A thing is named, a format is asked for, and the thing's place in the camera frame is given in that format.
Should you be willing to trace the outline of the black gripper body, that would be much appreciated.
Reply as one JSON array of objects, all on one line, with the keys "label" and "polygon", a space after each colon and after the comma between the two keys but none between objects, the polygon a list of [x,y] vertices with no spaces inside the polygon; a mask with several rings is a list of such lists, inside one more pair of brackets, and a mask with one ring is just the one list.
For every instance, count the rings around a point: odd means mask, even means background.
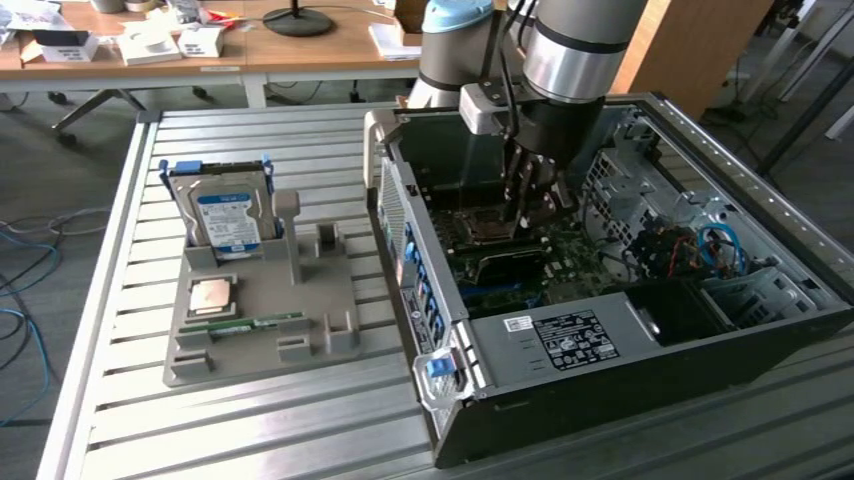
[{"label": "black gripper body", "polygon": [[558,165],[568,165],[580,152],[603,106],[603,97],[584,103],[523,102],[515,142],[527,152],[552,159]]}]

